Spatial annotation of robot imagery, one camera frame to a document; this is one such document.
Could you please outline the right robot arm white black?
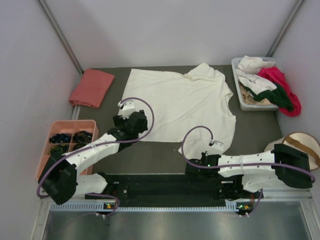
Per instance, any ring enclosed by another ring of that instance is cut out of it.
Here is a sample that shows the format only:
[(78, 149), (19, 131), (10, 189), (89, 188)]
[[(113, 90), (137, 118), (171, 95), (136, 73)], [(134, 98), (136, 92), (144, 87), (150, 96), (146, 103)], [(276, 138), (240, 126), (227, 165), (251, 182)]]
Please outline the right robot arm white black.
[(282, 185), (310, 189), (316, 181), (308, 156), (284, 144), (260, 153), (225, 155), (223, 143), (211, 141), (196, 151), (182, 145), (181, 153), (187, 162), (186, 175), (214, 184), (216, 194), (230, 201)]

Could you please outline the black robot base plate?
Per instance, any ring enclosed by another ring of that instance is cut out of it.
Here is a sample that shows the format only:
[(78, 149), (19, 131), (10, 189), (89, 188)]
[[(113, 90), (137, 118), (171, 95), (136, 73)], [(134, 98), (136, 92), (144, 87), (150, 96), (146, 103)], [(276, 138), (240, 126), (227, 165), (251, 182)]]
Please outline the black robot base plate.
[(252, 197), (239, 176), (99, 174), (107, 180), (103, 194), (118, 198), (121, 207), (224, 207), (226, 201)]

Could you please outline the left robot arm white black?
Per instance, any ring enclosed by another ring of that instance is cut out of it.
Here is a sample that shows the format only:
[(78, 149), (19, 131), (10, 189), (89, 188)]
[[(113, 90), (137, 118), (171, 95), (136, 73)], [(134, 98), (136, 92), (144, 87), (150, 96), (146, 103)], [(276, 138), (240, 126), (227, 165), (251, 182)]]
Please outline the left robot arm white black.
[(100, 195), (109, 198), (114, 191), (103, 173), (83, 175), (82, 172), (98, 161), (130, 147), (140, 134), (148, 130), (143, 110), (129, 117), (113, 118), (115, 127), (96, 141), (72, 152), (52, 154), (38, 180), (39, 187), (57, 204), (62, 205), (73, 197)]

